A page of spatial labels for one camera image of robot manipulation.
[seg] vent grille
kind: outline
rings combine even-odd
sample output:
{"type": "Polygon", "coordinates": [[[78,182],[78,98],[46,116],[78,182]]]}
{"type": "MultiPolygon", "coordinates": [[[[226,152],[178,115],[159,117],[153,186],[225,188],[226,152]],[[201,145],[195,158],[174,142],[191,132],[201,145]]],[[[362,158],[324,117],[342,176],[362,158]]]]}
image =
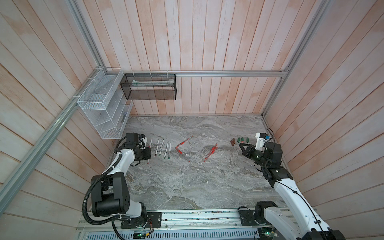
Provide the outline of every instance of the vent grille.
{"type": "MultiPolygon", "coordinates": [[[[257,229],[214,229],[214,230],[155,230],[151,239],[253,239],[257,229]]],[[[119,231],[124,239],[133,239],[134,231],[119,231]]],[[[118,239],[114,232],[90,232],[86,240],[118,239]]]]}

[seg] wooden wall panel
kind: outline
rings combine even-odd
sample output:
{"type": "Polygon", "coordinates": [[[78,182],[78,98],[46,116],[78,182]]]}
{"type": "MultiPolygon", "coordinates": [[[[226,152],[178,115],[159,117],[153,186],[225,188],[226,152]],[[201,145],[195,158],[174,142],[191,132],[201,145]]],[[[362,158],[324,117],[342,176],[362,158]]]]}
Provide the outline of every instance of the wooden wall panel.
{"type": "Polygon", "coordinates": [[[334,2],[266,115],[301,192],[347,238],[384,235],[383,14],[334,2]]]}
{"type": "MultiPolygon", "coordinates": [[[[109,67],[278,70],[286,67],[320,1],[125,0],[125,6],[124,0],[77,2],[109,67]]],[[[262,113],[277,80],[181,78],[181,99],[134,101],[132,114],[262,113]]]]}
{"type": "MultiPolygon", "coordinates": [[[[0,25],[3,185],[96,61],[63,1],[2,1],[0,25]]],[[[0,217],[2,237],[73,238],[89,182],[105,169],[112,148],[76,111],[0,217]]]]}

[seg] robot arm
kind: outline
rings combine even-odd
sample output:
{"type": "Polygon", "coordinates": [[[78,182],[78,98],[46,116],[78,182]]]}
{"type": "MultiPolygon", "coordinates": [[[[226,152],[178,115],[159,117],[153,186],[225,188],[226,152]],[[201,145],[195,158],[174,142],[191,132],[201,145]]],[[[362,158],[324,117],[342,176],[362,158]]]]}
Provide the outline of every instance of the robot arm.
{"type": "Polygon", "coordinates": [[[125,174],[130,166],[136,166],[140,161],[151,158],[151,149],[146,147],[147,138],[143,134],[127,133],[123,139],[115,149],[115,159],[101,175],[92,178],[91,186],[84,197],[83,215],[90,224],[130,220],[135,226],[143,227],[147,222],[145,206],[130,199],[125,174]],[[119,146],[123,139],[126,139],[126,142],[119,146]],[[90,194],[93,215],[112,216],[107,219],[108,221],[95,221],[88,216],[86,205],[90,194]]]}
{"type": "Polygon", "coordinates": [[[332,230],[313,210],[301,194],[293,177],[281,166],[283,152],[280,144],[269,142],[270,138],[266,133],[257,133],[256,140],[256,146],[239,144],[243,155],[261,166],[264,177],[283,198],[298,225],[284,216],[277,205],[271,201],[257,202],[256,222],[260,225],[271,223],[287,240],[298,238],[344,240],[340,231],[332,230]]]}

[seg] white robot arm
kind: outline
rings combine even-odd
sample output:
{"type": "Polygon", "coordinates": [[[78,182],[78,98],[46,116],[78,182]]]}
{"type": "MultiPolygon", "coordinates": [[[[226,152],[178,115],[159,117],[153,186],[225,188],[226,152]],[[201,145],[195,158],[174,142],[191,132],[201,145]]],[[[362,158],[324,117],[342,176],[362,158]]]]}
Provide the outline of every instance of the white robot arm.
{"type": "Polygon", "coordinates": [[[255,206],[255,221],[258,224],[269,222],[287,240],[345,240],[340,231],[332,230],[313,210],[293,177],[281,166],[283,152],[280,144],[270,142],[266,133],[257,133],[256,146],[245,143],[239,146],[245,157],[261,166],[264,177],[280,194],[297,221],[297,225],[294,224],[272,201],[262,201],[255,206]]]}

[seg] metal base plate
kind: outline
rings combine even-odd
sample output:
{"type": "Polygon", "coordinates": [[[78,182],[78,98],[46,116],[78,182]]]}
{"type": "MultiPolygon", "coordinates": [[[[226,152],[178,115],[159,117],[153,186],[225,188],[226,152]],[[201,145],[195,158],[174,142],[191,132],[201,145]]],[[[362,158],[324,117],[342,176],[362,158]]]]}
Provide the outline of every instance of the metal base plate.
{"type": "MultiPolygon", "coordinates": [[[[152,225],[153,228],[160,228],[161,226],[161,212],[147,212],[148,219],[152,220],[152,225]]],[[[150,228],[149,224],[147,224],[144,228],[137,228],[135,225],[132,224],[131,221],[122,221],[121,222],[121,228],[122,229],[130,229],[130,228],[135,228],[135,229],[146,229],[150,228]]]]}
{"type": "Polygon", "coordinates": [[[255,222],[254,210],[239,210],[242,226],[258,226],[255,222]]]}

